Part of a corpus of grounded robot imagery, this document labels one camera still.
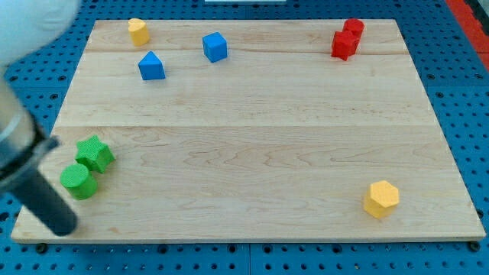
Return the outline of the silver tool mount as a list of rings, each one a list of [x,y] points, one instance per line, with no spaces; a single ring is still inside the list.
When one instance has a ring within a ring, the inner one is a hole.
[[[1,191],[27,183],[49,186],[37,167],[60,139],[46,134],[28,114],[1,115],[1,130]]]

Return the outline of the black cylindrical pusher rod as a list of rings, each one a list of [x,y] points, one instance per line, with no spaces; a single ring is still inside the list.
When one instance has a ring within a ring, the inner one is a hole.
[[[13,179],[11,193],[56,236],[73,233],[76,213],[36,169],[27,170]]]

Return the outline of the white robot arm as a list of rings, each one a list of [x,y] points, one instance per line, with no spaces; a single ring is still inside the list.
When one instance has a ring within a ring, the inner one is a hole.
[[[1,3],[1,72],[50,44],[73,23],[79,0]],[[11,193],[57,236],[76,230],[77,216],[38,171],[59,141],[44,133],[8,82],[1,81],[1,191]]]

